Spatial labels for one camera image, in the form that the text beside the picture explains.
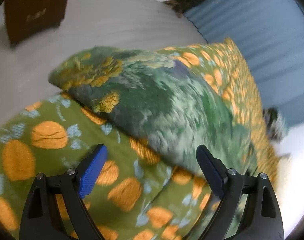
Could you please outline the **green orange floral quilt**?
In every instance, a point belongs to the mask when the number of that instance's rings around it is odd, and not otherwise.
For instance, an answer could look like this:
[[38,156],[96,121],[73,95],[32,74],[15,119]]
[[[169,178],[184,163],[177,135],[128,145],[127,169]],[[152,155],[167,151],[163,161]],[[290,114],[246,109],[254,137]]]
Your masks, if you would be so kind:
[[[257,169],[277,184],[258,88],[237,45],[192,44],[155,51],[181,61],[219,95],[234,121],[250,131]],[[19,237],[24,202],[35,176],[76,167],[98,144],[107,159],[83,198],[106,239],[197,239],[218,200],[204,178],[160,154],[61,90],[19,112],[0,128],[0,225]]]

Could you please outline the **blue pleated curtain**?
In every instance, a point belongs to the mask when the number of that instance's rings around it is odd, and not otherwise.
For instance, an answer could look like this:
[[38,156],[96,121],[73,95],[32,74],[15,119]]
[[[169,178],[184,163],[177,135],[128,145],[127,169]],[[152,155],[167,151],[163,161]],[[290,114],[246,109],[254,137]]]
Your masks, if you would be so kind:
[[186,17],[209,43],[231,38],[265,108],[304,122],[304,11],[296,0],[206,0]]

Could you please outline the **dark brown wooden cabinet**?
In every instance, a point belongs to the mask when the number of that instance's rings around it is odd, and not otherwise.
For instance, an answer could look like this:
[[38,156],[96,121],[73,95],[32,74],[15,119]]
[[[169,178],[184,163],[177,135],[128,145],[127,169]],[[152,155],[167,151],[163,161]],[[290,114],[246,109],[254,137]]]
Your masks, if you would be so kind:
[[57,28],[65,17],[68,0],[5,0],[5,26],[11,47],[48,28]]

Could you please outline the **green landscape print padded jacket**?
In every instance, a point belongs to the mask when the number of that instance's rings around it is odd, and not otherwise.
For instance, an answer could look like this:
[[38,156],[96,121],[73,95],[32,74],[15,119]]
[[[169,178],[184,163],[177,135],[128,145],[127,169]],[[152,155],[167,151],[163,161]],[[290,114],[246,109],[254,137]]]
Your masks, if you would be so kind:
[[94,47],[66,59],[49,82],[193,174],[202,174],[200,145],[242,174],[257,169],[250,131],[202,77],[170,55]]

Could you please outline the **pile of clothes by bed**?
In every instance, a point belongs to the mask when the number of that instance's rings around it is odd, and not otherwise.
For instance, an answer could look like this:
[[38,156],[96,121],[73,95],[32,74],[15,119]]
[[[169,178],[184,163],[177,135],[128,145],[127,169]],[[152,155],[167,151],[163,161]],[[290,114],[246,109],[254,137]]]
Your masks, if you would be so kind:
[[281,142],[288,135],[288,124],[279,109],[275,107],[263,109],[263,118],[270,140]]

